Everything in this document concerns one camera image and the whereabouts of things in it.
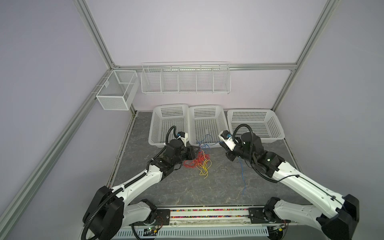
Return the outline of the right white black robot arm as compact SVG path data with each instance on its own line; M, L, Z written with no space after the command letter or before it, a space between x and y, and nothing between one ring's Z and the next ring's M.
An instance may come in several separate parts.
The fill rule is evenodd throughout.
M310 202L292 204L272 197L265 204L261 220L270 223L291 221L320 230L330 240L350 240L360 220L360 202L348 194L336 193L301 173L278 154L266 151L261 139L248 132L235 137L224 130L219 134L220 145L233 161L240 158L265 180L283 184Z

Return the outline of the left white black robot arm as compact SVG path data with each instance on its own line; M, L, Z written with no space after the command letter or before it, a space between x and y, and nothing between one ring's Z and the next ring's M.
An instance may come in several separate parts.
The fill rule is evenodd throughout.
M168 177L177 164L196 159L200 149L185 143L181 138L171 140L152 159L146 168L128 181L97 190L84 217L80 238L85 240L92 232L93 240L110 240L121 227L137 222L152 222L157 207L147 199L137 204L132 201L149 187Z

